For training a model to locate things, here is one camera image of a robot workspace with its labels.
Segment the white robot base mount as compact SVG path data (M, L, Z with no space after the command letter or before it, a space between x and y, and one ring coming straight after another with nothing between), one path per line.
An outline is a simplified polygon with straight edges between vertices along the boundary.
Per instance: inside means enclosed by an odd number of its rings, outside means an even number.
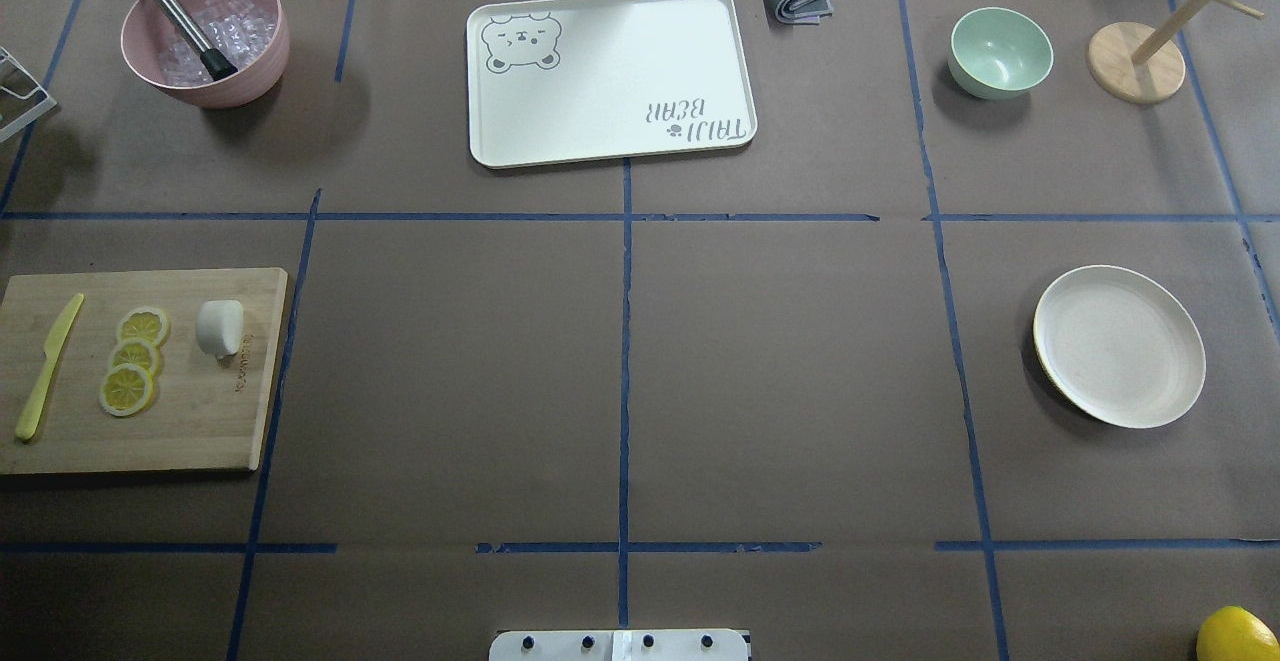
M502 632L489 660L751 660L746 632L728 628Z

